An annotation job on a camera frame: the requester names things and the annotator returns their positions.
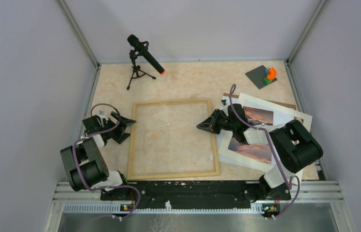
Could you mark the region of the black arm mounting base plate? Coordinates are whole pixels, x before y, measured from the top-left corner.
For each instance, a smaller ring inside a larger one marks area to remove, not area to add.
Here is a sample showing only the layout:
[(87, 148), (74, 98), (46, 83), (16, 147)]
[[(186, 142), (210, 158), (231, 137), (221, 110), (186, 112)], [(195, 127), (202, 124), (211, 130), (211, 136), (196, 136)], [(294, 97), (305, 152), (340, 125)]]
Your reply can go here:
[(137, 209), (244, 209), (260, 201), (290, 200), (286, 185), (259, 181), (136, 181), (130, 188), (103, 191), (102, 201), (128, 201)]

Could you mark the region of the sunset cloud photo print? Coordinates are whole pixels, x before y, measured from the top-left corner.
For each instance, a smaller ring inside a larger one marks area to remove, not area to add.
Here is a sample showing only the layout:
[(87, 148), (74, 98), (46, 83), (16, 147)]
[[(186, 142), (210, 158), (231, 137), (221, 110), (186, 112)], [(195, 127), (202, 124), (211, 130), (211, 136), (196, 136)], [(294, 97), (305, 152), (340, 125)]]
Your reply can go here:
[[(273, 125), (273, 111), (248, 106), (243, 106), (243, 109), (247, 120), (252, 121), (254, 125)], [(235, 137), (232, 136), (228, 145), (228, 150), (261, 163), (272, 163), (272, 152), (268, 145), (249, 145), (247, 142), (239, 143)]]

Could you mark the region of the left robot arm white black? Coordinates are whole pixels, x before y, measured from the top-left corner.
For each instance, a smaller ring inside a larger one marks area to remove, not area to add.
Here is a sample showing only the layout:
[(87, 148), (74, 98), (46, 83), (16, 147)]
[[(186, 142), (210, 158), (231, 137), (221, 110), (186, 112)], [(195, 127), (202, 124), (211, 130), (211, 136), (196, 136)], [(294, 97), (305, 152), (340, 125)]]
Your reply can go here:
[(83, 120), (86, 136), (76, 145), (60, 150), (60, 156), (66, 173), (67, 181), (74, 191), (86, 190), (78, 168), (87, 185), (95, 189), (96, 184), (107, 181), (110, 172), (101, 154), (101, 149), (109, 140), (121, 144), (130, 137), (126, 128), (134, 125), (136, 120), (119, 116), (111, 112), (117, 120), (113, 122), (103, 115), (94, 115)]

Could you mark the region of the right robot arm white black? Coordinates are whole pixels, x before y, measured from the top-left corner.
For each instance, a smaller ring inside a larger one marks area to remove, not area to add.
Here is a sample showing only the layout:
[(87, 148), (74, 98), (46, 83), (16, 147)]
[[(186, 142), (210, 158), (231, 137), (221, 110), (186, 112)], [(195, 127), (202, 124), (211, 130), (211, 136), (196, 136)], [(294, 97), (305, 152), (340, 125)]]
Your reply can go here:
[(196, 127), (212, 134), (230, 131), (238, 142), (271, 148), (277, 162), (260, 178), (259, 194), (265, 199), (272, 199), (282, 184), (290, 188), (300, 180), (296, 175), (299, 171), (323, 156), (322, 147), (299, 120), (276, 126), (262, 125), (248, 119), (238, 103), (215, 109)]

